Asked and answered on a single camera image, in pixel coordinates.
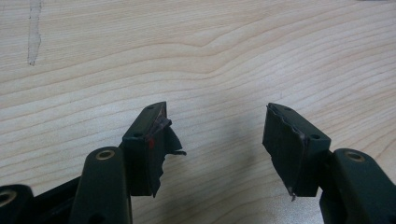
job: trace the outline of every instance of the light wood surface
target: light wood surface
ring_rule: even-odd
[[[0,1],[0,186],[35,194],[167,101],[168,156],[134,223],[322,223],[262,146],[287,105],[396,182],[395,1]]]

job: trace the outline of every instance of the black plastic mount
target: black plastic mount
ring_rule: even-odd
[[[341,148],[293,109],[267,106],[263,145],[290,195],[315,197],[325,223],[396,223],[396,187],[368,155]]]
[[[149,105],[118,147],[87,157],[81,177],[36,197],[28,186],[0,187],[0,223],[132,223],[130,195],[155,196],[165,155],[186,155],[171,124],[166,102]]]
[[[290,195],[315,197],[319,166],[326,160],[331,139],[293,109],[267,106],[262,144]]]

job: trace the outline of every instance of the brass rivet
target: brass rivet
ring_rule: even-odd
[[[101,152],[98,152],[96,154],[96,159],[99,161],[105,161],[107,159],[110,159],[116,154],[113,150],[103,150]]]
[[[0,207],[11,203],[17,197],[18,193],[12,189],[5,189],[0,192]]]
[[[364,157],[361,154],[353,151],[346,151],[345,155],[353,161],[359,161],[359,162],[365,161]]]

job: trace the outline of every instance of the wood grain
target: wood grain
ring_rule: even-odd
[[[396,182],[396,2],[39,3],[32,66],[32,6],[0,2],[0,186],[80,175],[160,101],[188,156],[166,158],[155,199],[132,199],[135,223],[322,223],[261,144],[270,102]]]

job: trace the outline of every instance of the tape residue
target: tape residue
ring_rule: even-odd
[[[35,59],[38,55],[38,49],[41,44],[41,35],[38,30],[38,22],[40,20],[41,0],[30,0],[30,26],[29,26],[29,43],[27,62],[35,65]]]

